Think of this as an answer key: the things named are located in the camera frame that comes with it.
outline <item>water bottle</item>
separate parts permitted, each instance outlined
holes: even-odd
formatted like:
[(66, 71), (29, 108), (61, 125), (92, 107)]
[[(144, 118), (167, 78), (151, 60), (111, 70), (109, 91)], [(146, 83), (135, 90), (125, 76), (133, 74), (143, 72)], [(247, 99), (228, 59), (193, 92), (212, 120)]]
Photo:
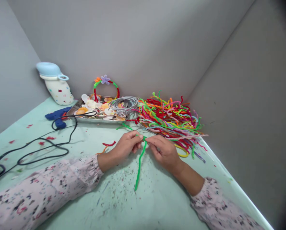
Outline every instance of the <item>water bottle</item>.
[(57, 104), (69, 105), (74, 102), (72, 91), (66, 82), (69, 78), (61, 73), (56, 64), (39, 62), (36, 68), (40, 77), (45, 80), (46, 87)]

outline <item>right hand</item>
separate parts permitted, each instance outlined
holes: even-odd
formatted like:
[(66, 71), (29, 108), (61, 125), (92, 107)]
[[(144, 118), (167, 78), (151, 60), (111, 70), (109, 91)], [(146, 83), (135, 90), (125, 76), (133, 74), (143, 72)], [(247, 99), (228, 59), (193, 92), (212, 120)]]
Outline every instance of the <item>right hand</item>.
[(184, 168), (184, 162), (179, 158), (173, 142), (163, 136), (156, 135), (145, 139), (154, 154), (156, 161), (173, 175), (179, 174)]

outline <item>floral sleeve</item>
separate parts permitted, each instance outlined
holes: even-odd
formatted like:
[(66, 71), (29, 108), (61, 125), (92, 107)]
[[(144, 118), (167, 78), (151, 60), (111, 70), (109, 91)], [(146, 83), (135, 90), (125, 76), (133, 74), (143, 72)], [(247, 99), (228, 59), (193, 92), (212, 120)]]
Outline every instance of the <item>floral sleeve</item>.
[(102, 175), (96, 155), (34, 172), (0, 193), (0, 229), (35, 229), (69, 200), (92, 191)]
[(200, 193), (191, 198), (191, 206), (196, 210), (199, 219), (206, 222), (211, 230), (264, 230), (222, 195), (215, 179), (207, 177)]

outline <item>black cable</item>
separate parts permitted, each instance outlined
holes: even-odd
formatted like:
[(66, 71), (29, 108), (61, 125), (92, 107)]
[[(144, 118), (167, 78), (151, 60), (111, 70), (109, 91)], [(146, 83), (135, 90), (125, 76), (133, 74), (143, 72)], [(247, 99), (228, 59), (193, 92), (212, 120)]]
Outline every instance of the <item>black cable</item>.
[[(80, 116), (86, 115), (86, 114), (89, 114), (89, 113), (95, 113), (95, 114), (96, 114), (97, 112), (92, 111), (92, 112), (88, 112), (88, 113), (83, 113), (83, 114), (80, 114)], [(52, 141), (47, 140), (47, 139), (45, 139), (45, 138), (42, 138), (43, 136), (46, 136), (46, 135), (48, 135), (48, 134), (50, 134), (50, 133), (53, 133), (53, 132), (56, 132), (56, 131), (60, 130), (60, 128), (54, 128), (53, 125), (54, 125), (54, 122), (55, 122), (56, 120), (58, 120), (58, 119), (60, 119), (60, 118), (64, 118), (64, 117), (74, 117), (74, 118), (75, 118), (75, 124), (73, 125), (73, 126), (74, 126), (74, 129), (73, 129), (73, 131), (71, 132), (71, 134), (69, 135), (69, 140), (68, 140), (68, 142), (59, 143), (59, 144), (54, 144)], [(71, 139), (72, 139), (72, 134), (73, 134), (74, 131), (76, 130), (77, 125), (78, 125), (78, 121), (77, 121), (77, 118), (76, 118), (75, 115), (69, 115), (69, 116), (59, 117), (59, 118), (55, 119), (55, 120), (52, 122), (52, 124), (51, 124), (51, 127), (52, 127), (52, 129), (53, 129), (54, 131), (51, 131), (51, 132), (49, 132), (49, 133), (46, 133), (46, 134), (44, 134), (43, 136), (40, 136), (39, 138), (34, 139), (34, 140), (28, 142), (28, 143), (27, 143), (26, 145), (24, 145), (23, 147), (20, 147), (20, 148), (17, 148), (17, 149), (13, 149), (13, 150), (7, 151), (7, 152), (4, 153), (3, 155), (1, 155), (1, 156), (0, 156), (0, 161), (1, 161), (2, 158), (4, 158), (4, 157), (5, 157), (6, 155), (8, 155), (9, 153), (14, 152), (14, 151), (17, 151), (17, 150), (20, 150), (20, 149), (23, 149), (23, 148), (27, 147), (28, 145), (30, 145), (31, 143), (33, 143), (34, 141), (37, 141), (37, 140), (47, 141), (47, 142), (49, 142), (49, 143), (51, 144), (51, 145), (48, 146), (48, 147), (45, 147), (45, 148), (42, 148), (42, 149), (39, 149), (39, 150), (36, 150), (36, 151), (33, 151), (33, 152), (31, 152), (31, 153), (28, 153), (28, 154), (24, 155), (23, 157), (21, 157), (21, 158), (17, 161), (16, 165), (14, 165), (12, 168), (10, 168), (10, 169), (7, 170), (7, 171), (5, 171), (5, 166), (0, 164), (0, 167), (2, 168), (2, 171), (0, 172), (0, 177), (3, 176), (4, 174), (6, 174), (7, 172), (9, 172), (10, 170), (12, 170), (13, 168), (15, 168), (16, 166), (18, 166), (18, 165), (30, 165), (30, 164), (33, 164), (33, 163), (35, 163), (35, 162), (38, 162), (38, 161), (41, 161), (41, 160), (45, 160), (45, 159), (48, 159), (48, 158), (62, 157), (62, 156), (67, 155), (67, 154), (69, 153), (69, 150), (68, 150), (67, 148), (60, 147), (59, 145), (64, 145), (64, 144), (69, 144), (69, 143), (70, 143), (70, 141), (71, 141)], [(38, 160), (35, 160), (35, 161), (31, 161), (31, 162), (28, 162), (28, 163), (24, 163), (24, 164), (21, 163), (21, 160), (22, 160), (23, 158), (25, 158), (26, 156), (28, 156), (28, 155), (30, 155), (30, 154), (33, 154), (33, 153), (36, 153), (36, 152), (39, 152), (39, 151), (41, 151), (41, 150), (44, 150), (44, 149), (53, 147), (53, 146), (55, 146), (55, 147), (57, 147), (57, 148), (59, 148), (59, 149), (66, 150), (66, 153), (60, 154), (60, 155), (55, 155), (55, 156), (50, 156), (50, 157), (44, 157), (44, 158), (41, 158), (41, 159), (38, 159)]]

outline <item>coiled wire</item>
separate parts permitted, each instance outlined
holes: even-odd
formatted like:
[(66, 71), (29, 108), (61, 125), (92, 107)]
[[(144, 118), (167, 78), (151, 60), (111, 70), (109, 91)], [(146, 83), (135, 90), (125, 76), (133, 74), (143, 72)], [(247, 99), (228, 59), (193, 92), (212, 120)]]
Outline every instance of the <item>coiled wire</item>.
[[(123, 108), (119, 108), (118, 105), (124, 102)], [(138, 108), (139, 99), (137, 97), (125, 96), (109, 102), (109, 107), (116, 111), (116, 114), (120, 117), (127, 117), (134, 114)]]

